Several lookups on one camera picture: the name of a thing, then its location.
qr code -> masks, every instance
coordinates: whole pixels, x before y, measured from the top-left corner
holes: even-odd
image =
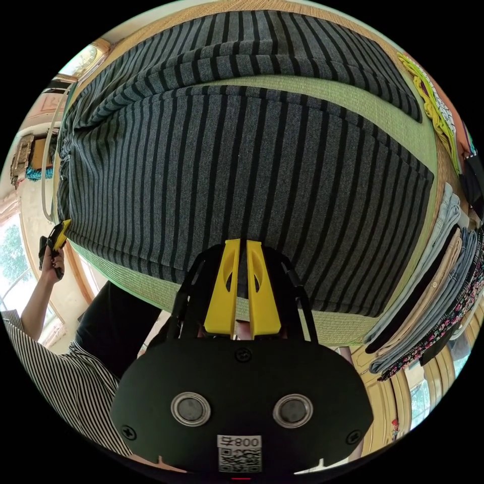
[[[262,449],[218,449],[220,472],[262,472]]]

striped shirt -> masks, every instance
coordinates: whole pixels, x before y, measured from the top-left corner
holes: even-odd
[[[75,341],[66,354],[55,354],[24,333],[17,311],[1,315],[25,371],[62,419],[96,444],[130,456],[109,414],[118,379]]]

person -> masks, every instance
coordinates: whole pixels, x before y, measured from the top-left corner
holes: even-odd
[[[65,270],[64,253],[46,248],[40,278],[19,317],[1,313],[10,341],[38,391],[72,428],[95,444],[146,465],[181,471],[160,458],[153,464],[134,455],[115,429],[109,412],[121,376],[137,358],[161,309],[107,282],[84,313],[66,354],[38,343],[50,296]],[[250,337],[239,325],[239,338]]]

silver lens ring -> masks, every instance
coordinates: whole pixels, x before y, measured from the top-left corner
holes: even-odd
[[[199,427],[210,418],[210,405],[198,393],[183,392],[171,402],[171,414],[182,425]]]
[[[293,393],[282,397],[274,406],[272,416],[285,429],[297,429],[313,416],[313,404],[304,395]]]

printed label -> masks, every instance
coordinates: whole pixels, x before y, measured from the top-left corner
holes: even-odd
[[[220,472],[262,472],[260,435],[217,435]]]

